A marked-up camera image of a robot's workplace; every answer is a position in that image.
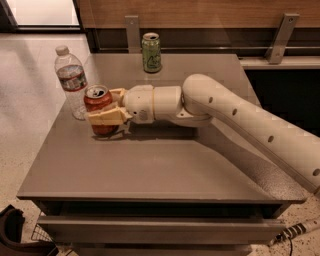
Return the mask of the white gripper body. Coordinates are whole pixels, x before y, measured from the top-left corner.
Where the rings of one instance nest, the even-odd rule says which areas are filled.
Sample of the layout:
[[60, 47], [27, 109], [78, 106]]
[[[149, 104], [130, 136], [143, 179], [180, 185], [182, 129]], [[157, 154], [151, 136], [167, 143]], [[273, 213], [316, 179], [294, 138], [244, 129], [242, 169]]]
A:
[[133, 122], [150, 124], [154, 121], [153, 96], [152, 85], [134, 86], [125, 93], [123, 104]]

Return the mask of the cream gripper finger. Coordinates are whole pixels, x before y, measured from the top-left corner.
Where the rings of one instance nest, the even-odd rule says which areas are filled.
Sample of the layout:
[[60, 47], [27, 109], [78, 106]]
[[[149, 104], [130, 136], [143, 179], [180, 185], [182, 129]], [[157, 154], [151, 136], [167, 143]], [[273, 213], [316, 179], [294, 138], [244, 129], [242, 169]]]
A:
[[85, 119], [91, 125], [122, 125], [131, 118], [126, 108], [117, 103], [85, 114]]
[[113, 101], [121, 103], [124, 99], [125, 94], [127, 93], [127, 90], [124, 88], [115, 88], [110, 90]]

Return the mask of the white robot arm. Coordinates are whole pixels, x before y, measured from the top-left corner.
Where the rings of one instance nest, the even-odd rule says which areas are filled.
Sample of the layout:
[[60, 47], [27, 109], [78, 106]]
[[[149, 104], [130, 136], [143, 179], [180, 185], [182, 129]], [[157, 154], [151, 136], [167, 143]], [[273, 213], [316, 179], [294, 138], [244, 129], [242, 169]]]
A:
[[203, 127], [217, 118], [287, 169], [305, 189], [319, 192], [320, 138], [237, 96], [209, 76], [192, 74], [181, 86], [109, 90], [93, 85], [85, 89], [84, 102], [89, 108], [86, 119], [93, 126], [169, 121]]

